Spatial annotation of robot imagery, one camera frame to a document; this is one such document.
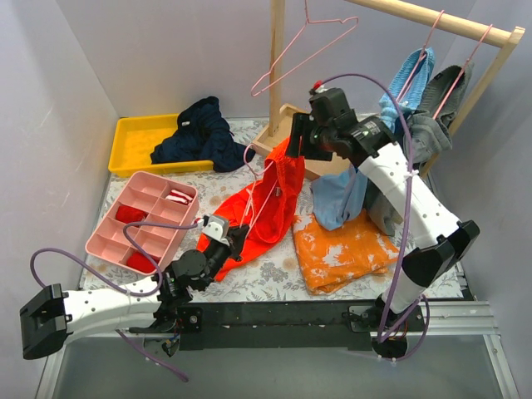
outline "dark blue sweater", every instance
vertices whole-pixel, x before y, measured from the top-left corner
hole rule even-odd
[[[151,153],[152,164],[212,160],[217,172],[231,172],[244,164],[245,145],[233,141],[217,97],[199,100],[181,112],[177,126],[177,131]],[[249,149],[247,161],[254,155],[255,151]]]

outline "orange cloth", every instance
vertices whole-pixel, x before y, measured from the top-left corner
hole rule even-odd
[[[221,281],[232,268],[242,266],[271,249],[283,239],[290,228],[298,195],[303,187],[305,161],[301,156],[297,159],[285,156],[284,152],[287,146],[288,139],[275,147],[264,161],[264,167],[272,162],[274,165],[266,170],[263,179],[255,185],[253,192],[255,214],[262,208],[275,180],[278,181],[276,184],[278,188],[273,190],[255,226],[249,232],[244,250],[240,255],[242,260],[236,262],[228,259],[224,267],[216,274],[217,281]],[[237,194],[230,196],[214,214],[226,218],[229,221],[229,226],[239,226],[248,202],[248,190],[251,190],[252,187],[253,184],[248,185]],[[245,224],[250,224],[252,215],[253,212],[250,209],[244,218]],[[208,239],[202,235],[199,238],[197,249],[205,250],[208,243]]]
[[[384,274],[399,253],[364,209],[333,231],[313,214],[294,216],[293,241],[307,289],[316,295],[334,293],[366,274]]]

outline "yellow tray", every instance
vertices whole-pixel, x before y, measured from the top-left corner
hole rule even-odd
[[[212,170],[212,160],[151,164],[150,154],[155,146],[177,130],[177,116],[169,114],[120,119],[116,124],[109,171],[120,177],[130,177],[138,170],[157,175]]]

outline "floral tablecloth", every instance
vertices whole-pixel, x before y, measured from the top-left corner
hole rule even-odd
[[[260,132],[264,121],[230,121],[232,132],[238,142],[248,144]],[[264,158],[256,155],[251,165],[260,170]],[[215,173],[213,171],[167,175],[187,185],[194,185],[199,191],[198,215],[213,213],[216,208],[230,195],[240,191],[253,181],[246,167],[232,173]],[[120,193],[127,179],[115,175],[106,192],[99,218],[110,208]],[[303,190],[298,198],[297,214],[310,214],[313,208],[313,197],[310,182],[305,180]],[[177,259],[183,251],[194,249],[200,232],[195,229],[187,232]],[[401,235],[392,239],[398,245]],[[88,256],[87,262],[98,272],[110,280],[119,283],[131,283],[143,276],[129,270],[119,268],[96,257]],[[204,292],[194,293],[194,302],[249,302],[249,301],[308,301],[335,299],[374,299],[390,284],[393,268],[385,275],[366,276],[353,281],[348,286],[330,295],[311,295],[299,269],[292,231],[289,230],[284,239],[266,254],[248,263],[242,268],[229,272],[221,283],[212,283]],[[103,288],[106,285],[92,273],[84,271],[80,287],[83,289]],[[452,268],[426,290],[432,298],[461,298],[461,287]]]

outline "pink organizer tray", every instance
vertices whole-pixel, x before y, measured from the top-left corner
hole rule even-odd
[[[179,190],[194,199],[189,205],[169,201],[165,197],[170,190]],[[148,214],[146,222],[179,225],[192,224],[200,206],[198,191],[191,185],[183,185],[147,172],[136,172],[131,176],[86,242],[85,250],[97,258],[144,275],[151,275],[155,270],[143,273],[126,265],[127,259],[136,249],[124,236],[122,229],[125,225],[115,219],[116,210],[121,204],[144,210]],[[141,226],[139,229],[129,228],[128,233],[148,254],[160,258],[159,266],[164,269],[174,258],[186,230]]]

